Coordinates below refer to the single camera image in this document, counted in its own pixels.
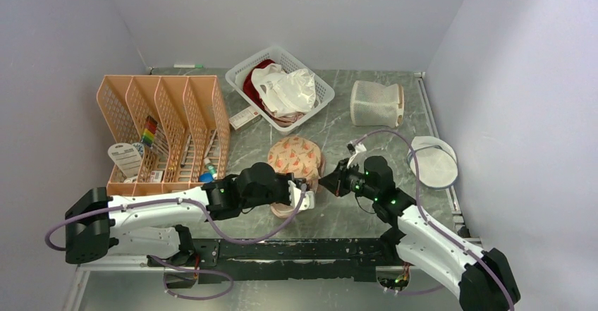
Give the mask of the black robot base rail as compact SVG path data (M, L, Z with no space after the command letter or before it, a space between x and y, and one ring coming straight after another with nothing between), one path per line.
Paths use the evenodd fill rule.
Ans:
M399 291L410 280L409 264L381 238L271 239L251 245L196 238L164 261L185 268L166 275L171 288L226 281L209 270L235 281L351 279Z

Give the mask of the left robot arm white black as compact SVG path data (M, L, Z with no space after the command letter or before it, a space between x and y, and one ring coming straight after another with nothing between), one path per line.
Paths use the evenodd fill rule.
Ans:
M153 255L184 266L195 256L189 225L236 218L274 203L300 212L314 207L314 193L304 178L277 173L264 162L174 193L122 196L94 188L65 213L65 260L84 264L107 255Z

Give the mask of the floral mesh laundry bag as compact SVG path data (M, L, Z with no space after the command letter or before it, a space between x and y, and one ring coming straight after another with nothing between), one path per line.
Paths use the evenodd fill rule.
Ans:
M267 163L277 173L292 173L296 178L304 178L308 190L318 191L325 160L320 147L311 140L298 136L280 139L270 148Z

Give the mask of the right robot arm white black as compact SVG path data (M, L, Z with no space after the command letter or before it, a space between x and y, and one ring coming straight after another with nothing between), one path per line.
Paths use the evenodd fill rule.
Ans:
M364 169L341 160L319 184L337 197L354 193L372 201L390 229L381 237L382 259L419 267L457 297L462 310L512 310L521 294L500 250L483 250L438 224L393 180L381 156L368 157Z

